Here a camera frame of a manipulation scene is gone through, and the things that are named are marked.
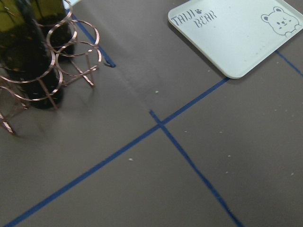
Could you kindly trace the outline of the white bear tray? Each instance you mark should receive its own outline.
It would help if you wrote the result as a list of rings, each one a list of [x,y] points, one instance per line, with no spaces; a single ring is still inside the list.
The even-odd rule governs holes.
[[[220,72],[239,79],[303,28],[284,0],[190,0],[169,22]]]

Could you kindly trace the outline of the dark green wine bottle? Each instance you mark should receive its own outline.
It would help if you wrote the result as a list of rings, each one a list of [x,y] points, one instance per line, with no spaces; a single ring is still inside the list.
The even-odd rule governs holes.
[[[52,108],[63,99],[53,58],[28,0],[0,2],[0,63],[31,105]]]
[[[59,25],[50,35],[50,44],[56,51],[61,49],[72,38],[64,3],[64,0],[30,1],[36,22],[45,37],[55,25]]]

